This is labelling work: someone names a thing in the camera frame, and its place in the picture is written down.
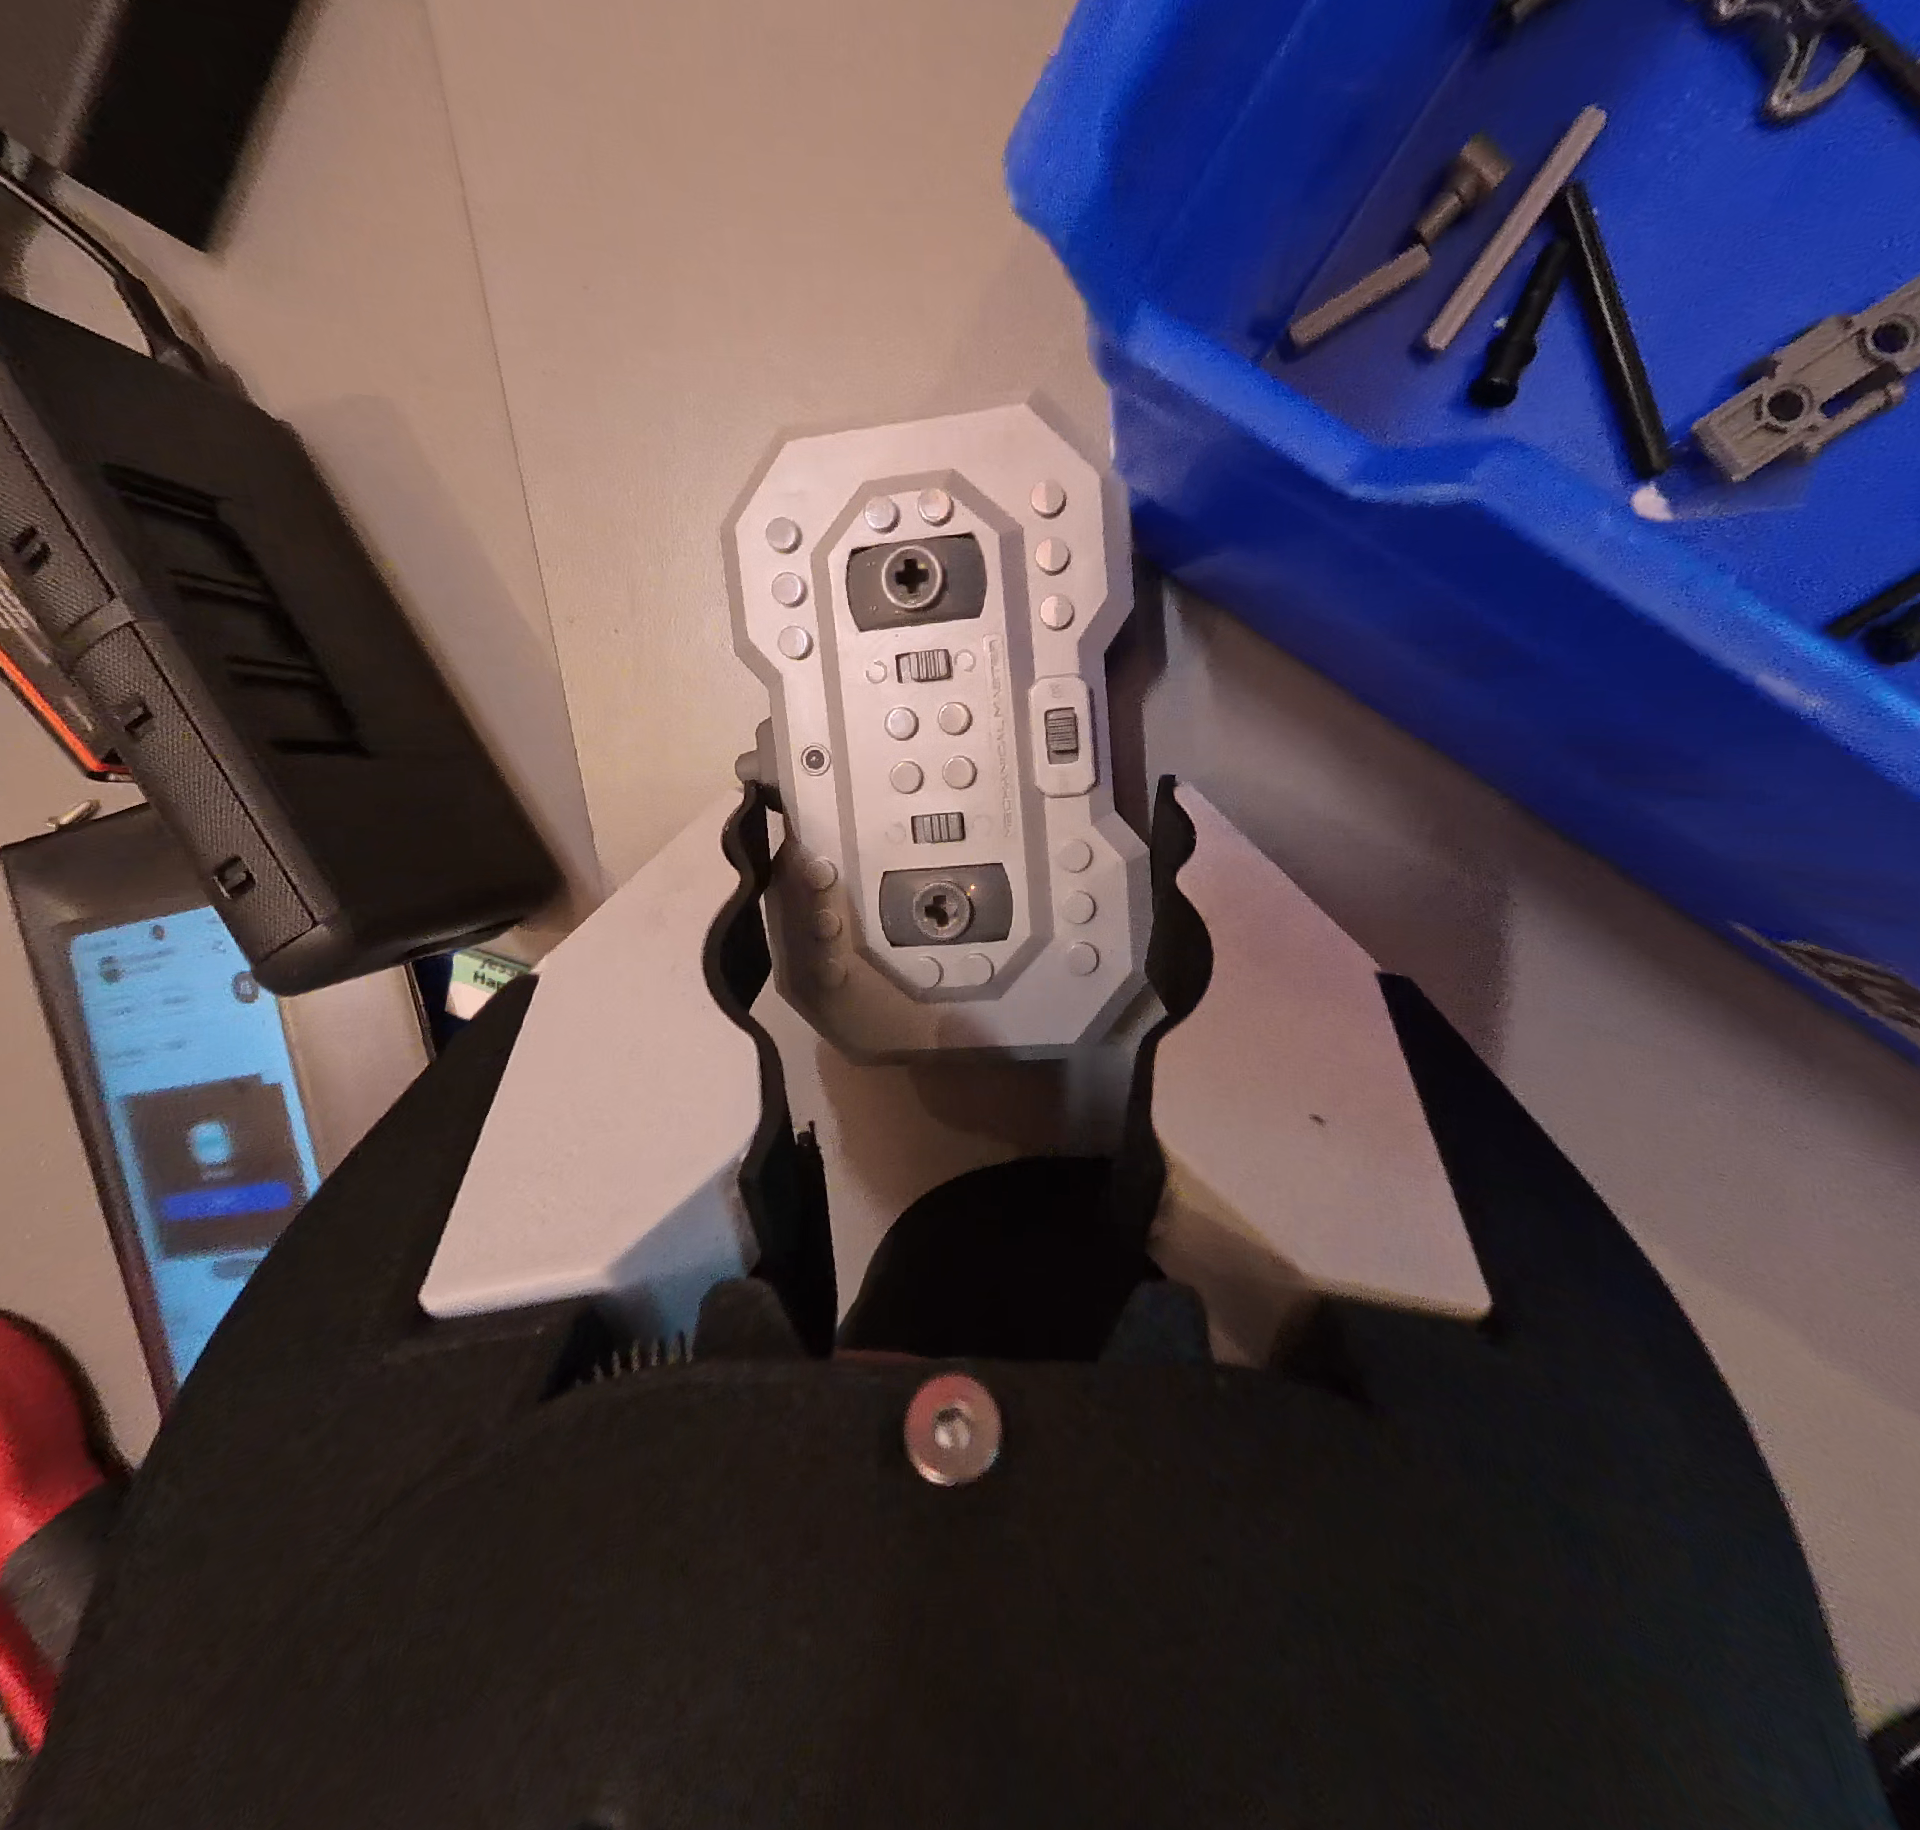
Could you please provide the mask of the white control hub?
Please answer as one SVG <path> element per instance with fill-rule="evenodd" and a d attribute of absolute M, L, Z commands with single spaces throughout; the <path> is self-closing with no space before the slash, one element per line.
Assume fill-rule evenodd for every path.
<path fill-rule="evenodd" d="M 771 699 L 785 1003 L 870 1066 L 1101 1041 L 1145 987 L 1152 912 L 1114 787 L 1134 581 L 1110 471 L 1036 401 L 797 434 L 722 550 Z"/>

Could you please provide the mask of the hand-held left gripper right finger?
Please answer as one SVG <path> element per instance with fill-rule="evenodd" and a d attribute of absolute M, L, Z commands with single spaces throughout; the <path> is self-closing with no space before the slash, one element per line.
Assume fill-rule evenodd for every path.
<path fill-rule="evenodd" d="M 1478 1323 L 1492 1300 L 1378 962 L 1196 788 L 1149 819 L 1146 991 L 1118 1182 L 1212 1330 L 1325 1298 Z"/>

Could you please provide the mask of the smartphone in clear case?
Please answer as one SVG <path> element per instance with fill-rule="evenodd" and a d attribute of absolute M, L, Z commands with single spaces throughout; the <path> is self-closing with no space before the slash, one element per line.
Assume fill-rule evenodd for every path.
<path fill-rule="evenodd" d="M 281 1000 L 152 810 L 4 848 L 134 1327 L 170 1408 L 269 1249 L 432 1057 L 406 965 Z"/>

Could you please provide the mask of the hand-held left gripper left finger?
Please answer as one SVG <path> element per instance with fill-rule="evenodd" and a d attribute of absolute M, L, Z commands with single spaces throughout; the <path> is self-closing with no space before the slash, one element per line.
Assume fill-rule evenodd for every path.
<path fill-rule="evenodd" d="M 540 959 L 420 1286 L 428 1316 L 581 1300 L 667 1348 L 749 1279 L 831 1352 L 824 1160 L 754 1017 L 776 808 L 757 782 L 721 797 Z"/>

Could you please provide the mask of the blue plastic bin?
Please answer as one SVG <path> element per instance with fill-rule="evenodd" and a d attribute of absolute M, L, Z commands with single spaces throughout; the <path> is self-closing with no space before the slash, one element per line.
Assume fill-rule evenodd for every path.
<path fill-rule="evenodd" d="M 1916 0 L 1863 0 L 1916 55 Z M 1091 320 L 1142 545 L 1187 589 L 1916 1058 L 1916 373 L 1809 465 L 1693 424 L 1916 282 L 1916 103 L 1860 69 L 1762 120 L 1766 37 L 1689 0 L 1078 0 L 1005 148 Z M 1540 225 L 1421 339 L 1587 109 L 1672 468 L 1644 481 L 1571 282 L 1467 400 Z M 1507 179 L 1303 356 L 1470 138 Z"/>

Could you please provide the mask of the small building parts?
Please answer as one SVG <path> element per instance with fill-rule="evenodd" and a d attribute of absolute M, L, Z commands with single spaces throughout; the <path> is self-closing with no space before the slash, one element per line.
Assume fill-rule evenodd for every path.
<path fill-rule="evenodd" d="M 1860 69 L 1885 77 L 1889 89 L 1916 103 L 1916 55 L 1897 43 L 1863 0 L 1689 3 L 1715 27 L 1748 25 L 1757 37 L 1766 37 L 1770 83 L 1760 115 L 1772 127 L 1817 115 Z M 1489 341 L 1467 400 L 1480 410 L 1501 410 L 1516 400 L 1524 370 L 1537 356 L 1537 332 L 1548 308 L 1564 284 L 1571 282 L 1628 462 L 1644 481 L 1655 481 L 1672 468 L 1672 443 L 1592 197 L 1576 175 L 1597 143 L 1598 128 L 1594 108 L 1571 123 L 1453 288 L 1421 345 L 1427 356 L 1438 356 L 1456 341 L 1532 233 L 1548 225 L 1548 241 L 1528 273 L 1514 308 Z M 1421 282 L 1432 267 L 1436 241 L 1483 204 L 1508 170 L 1511 163 L 1492 138 L 1470 138 L 1424 214 L 1409 227 L 1405 248 L 1344 292 L 1300 308 L 1281 341 L 1285 350 L 1303 356 Z M 1747 481 L 1780 465 L 1809 465 L 1842 435 L 1897 408 L 1914 373 L 1916 282 L 1905 282 L 1871 307 L 1820 320 L 1750 365 L 1738 391 L 1693 424 L 1692 442 L 1727 481 Z"/>

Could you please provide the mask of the red and black object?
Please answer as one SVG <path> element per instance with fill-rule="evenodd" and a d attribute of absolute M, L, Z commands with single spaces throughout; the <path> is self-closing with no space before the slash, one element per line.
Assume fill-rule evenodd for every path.
<path fill-rule="evenodd" d="M 39 1751 L 106 1573 L 130 1471 L 65 1348 L 3 1316 L 4 1775 Z"/>

